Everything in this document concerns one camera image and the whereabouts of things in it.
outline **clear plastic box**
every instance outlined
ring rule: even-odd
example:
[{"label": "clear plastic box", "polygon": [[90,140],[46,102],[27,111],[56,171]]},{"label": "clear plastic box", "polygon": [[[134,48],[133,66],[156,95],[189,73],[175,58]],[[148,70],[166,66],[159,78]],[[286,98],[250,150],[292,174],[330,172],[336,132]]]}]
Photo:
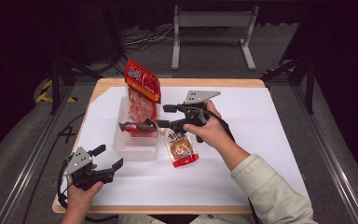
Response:
[{"label": "clear plastic box", "polygon": [[113,149],[124,161],[153,161],[158,156],[159,131],[147,136],[133,136],[128,132],[122,132],[119,123],[132,121],[129,116],[129,100],[125,96],[121,99],[118,111],[116,132],[113,139]]}]

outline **gray floor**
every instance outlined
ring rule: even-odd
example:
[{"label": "gray floor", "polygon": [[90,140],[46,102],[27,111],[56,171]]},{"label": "gray floor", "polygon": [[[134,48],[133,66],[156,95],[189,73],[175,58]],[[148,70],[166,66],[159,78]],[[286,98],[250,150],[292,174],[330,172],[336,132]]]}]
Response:
[{"label": "gray floor", "polygon": [[[255,27],[250,49],[253,54],[256,70],[249,71],[243,58],[238,40],[243,31],[230,28],[220,35],[205,30],[189,30],[181,38],[181,61],[177,71],[171,69],[172,41],[165,40],[145,51],[128,53],[133,59],[159,77],[219,77],[219,78],[259,78],[262,73],[278,66],[296,25],[280,25]],[[119,77],[117,71],[111,69],[102,74],[106,77]],[[307,119],[307,114],[298,102],[295,90],[285,82],[286,75],[274,78],[266,85],[271,87],[272,99],[276,105],[282,126],[295,154],[297,164],[304,179],[315,211],[315,220],[319,223],[354,223],[345,201],[342,199],[337,183],[324,161],[321,148],[316,141]],[[35,90],[35,98],[41,86]],[[46,141],[40,160],[34,171],[30,173],[27,188],[13,205],[13,213],[9,215],[9,223],[22,223],[27,204],[34,197],[29,209],[26,223],[58,223],[62,215],[52,212],[51,204],[55,196],[55,184],[63,158],[70,153],[75,138],[65,143],[61,137],[50,151],[60,132],[66,124],[85,112],[94,89],[95,82],[89,78],[80,78],[73,87],[71,96],[77,97],[76,103],[66,103],[51,135]],[[316,86],[314,93],[313,116],[321,127],[325,142],[331,147],[339,165],[342,167],[353,188],[358,202],[358,166],[349,152],[336,123],[329,111],[323,95]],[[5,201],[16,184],[25,163],[38,143],[48,119],[51,103],[37,103],[34,110],[25,116],[7,135],[0,145],[0,212]],[[82,118],[72,126],[77,133]]]}]

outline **white paper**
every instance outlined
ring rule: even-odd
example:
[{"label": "white paper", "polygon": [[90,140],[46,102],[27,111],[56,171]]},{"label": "white paper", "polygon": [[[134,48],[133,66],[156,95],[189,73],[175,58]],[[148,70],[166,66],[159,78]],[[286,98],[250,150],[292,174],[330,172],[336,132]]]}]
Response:
[{"label": "white paper", "polygon": [[[183,113],[164,113],[162,106],[181,104],[190,90],[221,91],[212,100],[229,124],[236,142],[250,153],[263,157],[295,191],[309,198],[268,89],[162,87],[159,119],[183,119]],[[106,151],[93,158],[98,164],[97,170],[110,168],[120,159],[112,144],[120,100],[126,94],[124,87],[112,87],[89,106],[76,147],[91,150],[106,145]],[[162,135],[155,161],[124,161],[113,183],[105,184],[92,204],[249,205],[214,148],[197,143],[191,135],[200,158],[174,168]]]}]

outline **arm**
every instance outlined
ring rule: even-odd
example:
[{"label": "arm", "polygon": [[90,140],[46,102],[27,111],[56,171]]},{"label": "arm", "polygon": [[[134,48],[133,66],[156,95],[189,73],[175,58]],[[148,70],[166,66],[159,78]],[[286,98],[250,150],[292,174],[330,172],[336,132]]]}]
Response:
[{"label": "arm", "polygon": [[[221,118],[212,101],[206,101],[205,105]],[[200,136],[219,152],[232,178],[250,198],[264,223],[314,223],[308,199],[293,191],[264,160],[238,146],[217,119],[210,117],[203,127],[186,124],[184,129]]]},{"label": "arm", "polygon": [[87,212],[90,210],[92,198],[103,187],[103,182],[97,182],[90,189],[78,189],[71,186],[68,189],[68,207],[61,224],[83,223]]}]

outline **white sleeve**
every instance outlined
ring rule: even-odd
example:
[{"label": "white sleeve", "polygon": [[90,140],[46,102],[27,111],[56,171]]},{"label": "white sleeve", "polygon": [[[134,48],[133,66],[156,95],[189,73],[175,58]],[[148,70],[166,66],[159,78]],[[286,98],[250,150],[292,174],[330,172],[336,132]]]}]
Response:
[{"label": "white sleeve", "polygon": [[310,201],[256,154],[231,171],[263,223],[316,223]]}]

